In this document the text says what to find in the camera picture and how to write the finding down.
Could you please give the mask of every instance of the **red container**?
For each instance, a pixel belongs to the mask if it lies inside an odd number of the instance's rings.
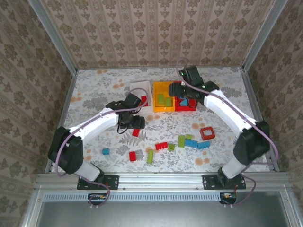
[[[189,99],[188,100],[188,106],[180,105],[182,102],[182,99],[179,99],[178,97],[175,97],[175,111],[196,111],[196,100]]]

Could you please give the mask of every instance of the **patterned wallpaper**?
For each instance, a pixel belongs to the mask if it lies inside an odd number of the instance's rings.
[[[259,106],[303,207],[303,1],[289,0],[249,70]]]
[[[274,0],[42,0],[78,68],[241,65]]]
[[[18,226],[71,75],[26,0],[0,0],[0,226]]]

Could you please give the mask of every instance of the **red square frame brick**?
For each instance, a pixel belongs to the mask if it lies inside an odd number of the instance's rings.
[[[210,130],[212,132],[211,135],[205,135],[204,131],[208,131],[208,130]],[[216,137],[216,135],[214,133],[214,129],[212,127],[206,127],[206,128],[200,129],[200,134],[201,134],[201,137],[203,140],[211,140]]]

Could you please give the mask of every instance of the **green lego brick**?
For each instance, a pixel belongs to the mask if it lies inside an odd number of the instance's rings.
[[[175,151],[175,144],[169,143],[169,151]]]
[[[147,163],[152,164],[152,159],[153,159],[153,150],[149,150],[148,152],[148,158],[147,158]]]
[[[187,135],[185,136],[185,139],[186,139],[186,140],[191,140],[192,138],[193,138],[192,135],[188,135],[188,134],[187,134]]]
[[[164,104],[164,95],[158,94],[158,104],[163,105]]]
[[[185,147],[185,136],[178,137],[178,147],[180,148]]]
[[[165,106],[171,106],[171,98],[166,98],[165,99]]]

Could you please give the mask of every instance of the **yellow plastic container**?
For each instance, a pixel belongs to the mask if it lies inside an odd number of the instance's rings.
[[[153,83],[153,110],[154,112],[174,112],[175,111],[175,98],[169,96],[169,85],[173,83],[173,81],[165,81],[165,82],[154,82]],[[164,95],[164,100],[166,98],[171,98],[171,106],[166,107],[164,104],[160,105],[158,103],[158,94]]]

